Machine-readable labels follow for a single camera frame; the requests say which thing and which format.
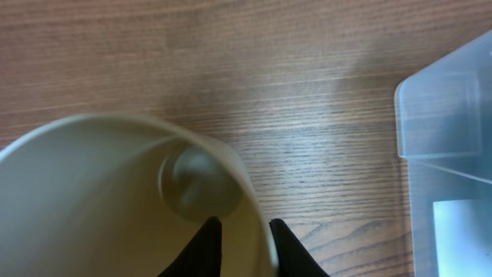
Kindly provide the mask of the cream tall cup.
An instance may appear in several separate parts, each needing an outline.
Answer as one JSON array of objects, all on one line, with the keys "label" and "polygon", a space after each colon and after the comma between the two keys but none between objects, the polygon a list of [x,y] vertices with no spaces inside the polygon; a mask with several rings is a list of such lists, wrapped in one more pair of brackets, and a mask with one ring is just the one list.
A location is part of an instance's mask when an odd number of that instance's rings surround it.
[{"label": "cream tall cup", "polygon": [[78,115],[1,153],[3,276],[158,276],[210,217],[220,276],[276,276],[278,254],[238,154],[130,115]]}]

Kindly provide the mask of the clear plastic storage bin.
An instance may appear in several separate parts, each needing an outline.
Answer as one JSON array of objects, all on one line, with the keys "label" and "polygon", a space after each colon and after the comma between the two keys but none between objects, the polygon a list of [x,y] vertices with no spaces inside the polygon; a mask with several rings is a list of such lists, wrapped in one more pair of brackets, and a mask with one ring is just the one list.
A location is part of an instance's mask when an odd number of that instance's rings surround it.
[{"label": "clear plastic storage bin", "polygon": [[491,202],[491,35],[403,80],[394,97],[407,162],[414,273],[439,276],[434,203]]}]

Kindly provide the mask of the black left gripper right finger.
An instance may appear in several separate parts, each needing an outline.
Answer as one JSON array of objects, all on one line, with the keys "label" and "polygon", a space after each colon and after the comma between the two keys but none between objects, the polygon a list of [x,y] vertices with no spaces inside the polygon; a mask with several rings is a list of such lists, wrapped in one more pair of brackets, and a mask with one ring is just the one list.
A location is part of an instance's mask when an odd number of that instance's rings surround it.
[{"label": "black left gripper right finger", "polygon": [[269,226],[278,254],[280,277],[330,277],[282,219],[272,219]]}]

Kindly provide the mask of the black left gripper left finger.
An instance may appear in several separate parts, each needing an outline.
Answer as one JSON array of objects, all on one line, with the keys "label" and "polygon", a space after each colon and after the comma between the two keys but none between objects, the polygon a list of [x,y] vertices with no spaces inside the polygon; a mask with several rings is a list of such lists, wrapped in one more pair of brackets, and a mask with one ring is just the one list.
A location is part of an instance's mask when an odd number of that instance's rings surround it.
[{"label": "black left gripper left finger", "polygon": [[210,217],[158,277],[219,277],[222,261],[222,225]]}]

